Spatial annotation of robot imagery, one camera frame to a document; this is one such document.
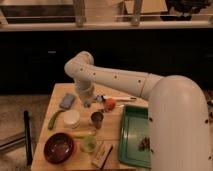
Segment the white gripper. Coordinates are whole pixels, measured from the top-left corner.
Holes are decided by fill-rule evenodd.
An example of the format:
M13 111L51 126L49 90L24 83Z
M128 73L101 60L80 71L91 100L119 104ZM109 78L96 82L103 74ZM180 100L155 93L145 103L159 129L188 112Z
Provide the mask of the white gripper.
M89 88L86 89L76 88L76 92L82 101L91 101L94 97L94 86L91 85Z

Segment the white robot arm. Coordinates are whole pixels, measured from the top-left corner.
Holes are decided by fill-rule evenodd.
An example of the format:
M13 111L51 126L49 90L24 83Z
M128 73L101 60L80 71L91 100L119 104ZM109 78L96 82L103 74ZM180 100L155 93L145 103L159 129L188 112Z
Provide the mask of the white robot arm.
M97 67L87 51L71 58L64 71L80 95L101 84L148 102L152 171L213 171L208 105L196 82L181 75Z

